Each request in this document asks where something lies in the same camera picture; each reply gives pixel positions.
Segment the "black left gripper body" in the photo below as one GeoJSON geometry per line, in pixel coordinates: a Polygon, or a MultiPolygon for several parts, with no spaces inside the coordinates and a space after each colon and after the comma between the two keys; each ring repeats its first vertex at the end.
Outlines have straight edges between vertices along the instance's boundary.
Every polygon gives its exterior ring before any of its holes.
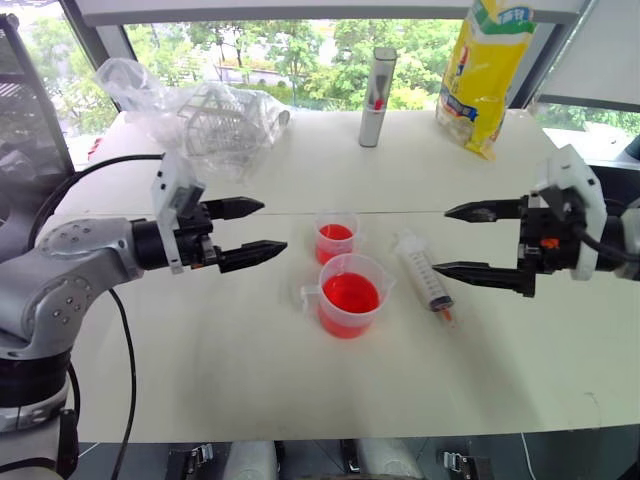
{"type": "Polygon", "coordinates": [[[218,265],[223,259],[220,247],[212,243],[213,221],[223,218],[223,201],[198,203],[189,213],[178,218],[174,231],[183,266],[198,269],[218,265]]]}

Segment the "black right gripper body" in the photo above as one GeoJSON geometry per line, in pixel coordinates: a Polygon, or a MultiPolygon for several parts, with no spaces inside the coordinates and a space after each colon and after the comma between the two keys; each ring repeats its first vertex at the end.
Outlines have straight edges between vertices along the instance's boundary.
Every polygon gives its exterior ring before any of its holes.
{"type": "Polygon", "coordinates": [[[551,274],[576,266],[580,242],[571,225],[537,195],[521,198],[517,267],[551,274]]]}

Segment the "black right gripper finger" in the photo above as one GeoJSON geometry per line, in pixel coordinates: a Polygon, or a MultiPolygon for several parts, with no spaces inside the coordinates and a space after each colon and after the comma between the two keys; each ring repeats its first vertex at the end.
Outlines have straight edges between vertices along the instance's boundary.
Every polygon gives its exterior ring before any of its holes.
{"type": "Polygon", "coordinates": [[[525,253],[515,268],[492,267],[488,263],[453,261],[433,265],[433,270],[470,285],[511,290],[527,298],[535,295],[537,254],[525,253]]]}
{"type": "Polygon", "coordinates": [[[527,196],[474,201],[457,205],[447,210],[444,216],[467,223],[495,223],[499,220],[520,219],[527,205],[527,196]]]}

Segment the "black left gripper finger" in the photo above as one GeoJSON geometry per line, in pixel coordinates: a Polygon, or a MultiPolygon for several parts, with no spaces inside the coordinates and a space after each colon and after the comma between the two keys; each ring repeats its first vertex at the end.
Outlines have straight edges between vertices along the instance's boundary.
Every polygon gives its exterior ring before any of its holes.
{"type": "Polygon", "coordinates": [[[201,207],[204,218],[213,221],[243,218],[263,209],[265,204],[253,198],[239,196],[203,201],[201,207]]]}
{"type": "Polygon", "coordinates": [[[278,256],[287,246],[282,241],[259,240],[232,250],[218,250],[219,271],[230,273],[260,265],[278,256]]]}

